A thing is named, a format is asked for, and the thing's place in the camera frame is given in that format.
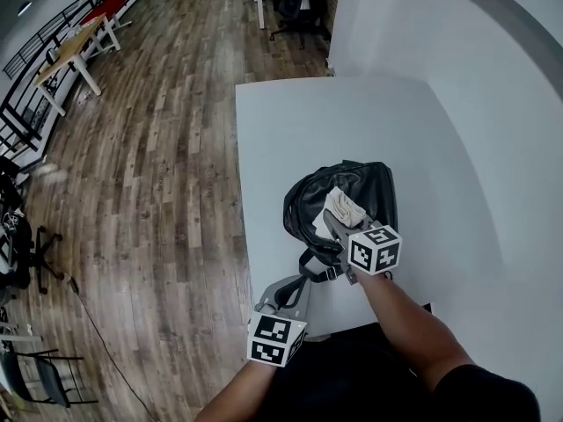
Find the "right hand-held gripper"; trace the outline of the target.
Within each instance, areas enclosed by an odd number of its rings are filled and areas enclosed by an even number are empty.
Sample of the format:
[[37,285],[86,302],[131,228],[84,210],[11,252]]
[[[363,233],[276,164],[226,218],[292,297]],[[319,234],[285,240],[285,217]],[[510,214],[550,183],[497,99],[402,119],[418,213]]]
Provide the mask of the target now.
[[323,220],[332,238],[347,238],[345,243],[346,265],[364,271],[368,275],[387,273],[398,266],[403,239],[390,226],[381,226],[366,215],[350,234],[350,228],[340,222],[328,209]]

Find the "black leather backpack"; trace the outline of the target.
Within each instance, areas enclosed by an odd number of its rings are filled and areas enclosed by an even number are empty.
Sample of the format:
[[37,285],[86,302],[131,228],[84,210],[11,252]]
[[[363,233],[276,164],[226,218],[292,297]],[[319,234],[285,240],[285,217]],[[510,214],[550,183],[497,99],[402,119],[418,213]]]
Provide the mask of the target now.
[[344,248],[317,235],[313,226],[314,219],[322,213],[326,195],[335,186],[366,210],[372,221],[398,227],[392,172],[382,162],[344,160],[301,179],[284,198],[282,221],[284,229],[307,246],[299,259],[299,272],[314,283],[336,280],[348,270],[339,258]]

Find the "person's right forearm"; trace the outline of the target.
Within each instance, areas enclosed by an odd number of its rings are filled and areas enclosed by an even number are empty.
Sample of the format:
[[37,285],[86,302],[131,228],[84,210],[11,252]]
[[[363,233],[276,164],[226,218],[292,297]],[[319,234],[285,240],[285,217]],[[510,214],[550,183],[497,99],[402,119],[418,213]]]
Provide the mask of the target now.
[[473,363],[450,329],[382,274],[354,270],[392,347],[433,390],[451,370]]

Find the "black swivel chair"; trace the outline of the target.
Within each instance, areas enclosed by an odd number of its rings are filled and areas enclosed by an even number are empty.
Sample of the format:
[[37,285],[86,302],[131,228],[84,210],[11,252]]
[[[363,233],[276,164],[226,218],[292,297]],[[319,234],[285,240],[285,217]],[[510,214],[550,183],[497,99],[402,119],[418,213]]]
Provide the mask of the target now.
[[46,253],[52,247],[52,244],[55,241],[61,242],[63,240],[63,236],[60,233],[54,233],[45,243],[42,243],[41,235],[46,232],[47,229],[44,226],[39,226],[37,228],[34,250],[32,253],[32,266],[36,272],[38,291],[41,295],[46,295],[48,293],[48,289],[42,283],[43,269],[48,270],[57,280],[64,280],[64,274],[56,272],[46,261]]

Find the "red table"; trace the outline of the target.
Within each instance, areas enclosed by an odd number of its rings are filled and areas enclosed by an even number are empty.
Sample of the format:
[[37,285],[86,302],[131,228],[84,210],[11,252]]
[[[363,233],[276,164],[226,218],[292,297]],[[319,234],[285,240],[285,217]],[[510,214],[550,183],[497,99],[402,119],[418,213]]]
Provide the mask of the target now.
[[114,22],[114,26],[120,29],[124,26],[130,25],[131,21],[122,24],[117,16],[117,12],[125,5],[127,0],[105,0],[102,4],[96,6],[91,10],[80,22],[79,25],[85,25],[92,19],[106,15]]

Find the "beige cloth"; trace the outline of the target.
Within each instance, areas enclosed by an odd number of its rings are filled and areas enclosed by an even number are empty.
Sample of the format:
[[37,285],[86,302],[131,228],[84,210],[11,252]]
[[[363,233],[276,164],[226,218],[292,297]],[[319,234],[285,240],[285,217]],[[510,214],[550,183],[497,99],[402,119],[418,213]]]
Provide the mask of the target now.
[[327,230],[324,222],[324,211],[328,210],[339,222],[352,228],[367,215],[366,211],[350,199],[339,187],[335,186],[325,197],[321,211],[313,221],[317,232]]

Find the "wooden desk with white legs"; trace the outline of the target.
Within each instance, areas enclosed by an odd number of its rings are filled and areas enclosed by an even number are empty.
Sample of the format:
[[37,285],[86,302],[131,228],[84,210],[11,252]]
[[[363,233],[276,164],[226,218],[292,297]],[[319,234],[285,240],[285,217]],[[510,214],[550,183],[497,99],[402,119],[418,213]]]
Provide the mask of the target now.
[[[112,41],[112,44],[106,48],[103,48],[101,46],[98,37],[96,36],[96,31],[101,26],[104,27],[104,32],[110,37]],[[86,45],[88,40],[91,40],[93,42],[94,46],[98,50],[98,53],[103,53],[111,48],[114,48],[116,51],[121,50],[121,45],[117,40],[115,33],[113,32],[113,28],[109,25],[106,14],[102,14],[92,19],[86,24],[86,26],[83,26],[75,36],[66,39],[58,48],[58,58],[55,60],[55,62],[44,68],[44,70],[39,73],[39,75],[33,82],[34,87],[40,91],[40,93],[48,101],[48,103],[62,117],[66,115],[66,112],[55,100],[55,98],[49,93],[46,88],[45,82],[64,66],[72,64],[82,75],[86,83],[90,85],[91,90],[94,92],[94,94],[97,96],[101,94],[101,89],[98,87],[97,83],[88,72],[86,62],[81,56],[82,48]]]

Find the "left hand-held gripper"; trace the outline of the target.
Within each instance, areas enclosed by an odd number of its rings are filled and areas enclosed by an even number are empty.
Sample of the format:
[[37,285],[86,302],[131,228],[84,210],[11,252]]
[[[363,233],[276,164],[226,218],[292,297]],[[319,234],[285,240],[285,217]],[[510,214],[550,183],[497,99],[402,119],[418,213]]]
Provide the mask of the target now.
[[266,288],[248,325],[247,359],[286,367],[303,343],[311,281],[298,274]]

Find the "black folding chair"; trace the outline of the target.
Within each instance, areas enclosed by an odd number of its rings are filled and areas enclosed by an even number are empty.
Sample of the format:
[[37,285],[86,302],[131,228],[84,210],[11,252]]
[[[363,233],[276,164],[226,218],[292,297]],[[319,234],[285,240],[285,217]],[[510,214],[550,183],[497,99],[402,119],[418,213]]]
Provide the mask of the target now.
[[[38,353],[18,353],[9,351],[0,355],[0,371],[8,383],[8,389],[12,394],[20,397],[24,401],[34,404],[59,405],[65,409],[81,404],[97,404],[99,401],[85,400],[77,385],[77,379],[72,362],[84,361],[82,356],[53,356],[58,353],[57,349],[51,349]],[[19,365],[20,358],[32,359],[36,367],[39,382],[45,391],[46,398],[43,400],[34,398],[27,387]],[[59,373],[55,361],[65,361],[69,368],[70,378],[74,384],[73,388],[66,389],[62,383],[62,376]]]

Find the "black equipment pile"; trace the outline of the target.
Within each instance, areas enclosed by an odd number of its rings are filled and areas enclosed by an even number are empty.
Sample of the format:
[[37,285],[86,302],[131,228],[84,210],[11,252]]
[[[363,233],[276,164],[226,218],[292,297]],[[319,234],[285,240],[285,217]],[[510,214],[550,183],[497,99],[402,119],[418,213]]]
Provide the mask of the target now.
[[20,207],[23,200],[18,193],[17,186],[26,181],[28,175],[20,171],[20,167],[10,159],[0,156],[0,193],[4,196],[4,206],[12,211],[11,216],[17,220],[16,228],[9,234],[13,240],[13,257],[16,259],[15,272],[0,272],[0,289],[12,287],[27,289],[31,282],[32,248],[31,227],[27,222]]

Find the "person's left forearm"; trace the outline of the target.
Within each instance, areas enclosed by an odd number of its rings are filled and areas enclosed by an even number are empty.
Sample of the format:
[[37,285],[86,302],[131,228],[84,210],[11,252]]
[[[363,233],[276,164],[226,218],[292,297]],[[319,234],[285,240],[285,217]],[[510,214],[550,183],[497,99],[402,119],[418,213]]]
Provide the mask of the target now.
[[256,415],[277,367],[248,361],[197,415],[195,422],[249,422]]

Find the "black metal railing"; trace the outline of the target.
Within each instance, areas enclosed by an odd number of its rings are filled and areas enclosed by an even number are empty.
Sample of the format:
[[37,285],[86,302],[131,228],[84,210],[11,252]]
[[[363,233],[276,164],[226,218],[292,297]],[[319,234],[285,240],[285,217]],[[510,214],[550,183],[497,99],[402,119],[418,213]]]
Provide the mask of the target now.
[[11,87],[0,102],[0,156],[13,160],[29,150],[39,149],[50,104],[33,82],[47,65],[48,50],[61,46],[83,18],[108,1],[71,3],[34,34],[3,68]]

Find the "person's black shirt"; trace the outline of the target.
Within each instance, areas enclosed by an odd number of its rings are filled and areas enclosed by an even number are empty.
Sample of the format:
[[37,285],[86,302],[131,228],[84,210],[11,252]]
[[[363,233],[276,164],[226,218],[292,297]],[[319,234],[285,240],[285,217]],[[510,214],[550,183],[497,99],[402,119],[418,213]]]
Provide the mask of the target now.
[[475,365],[432,390],[378,324],[305,342],[276,371],[253,422],[541,422],[524,384]]

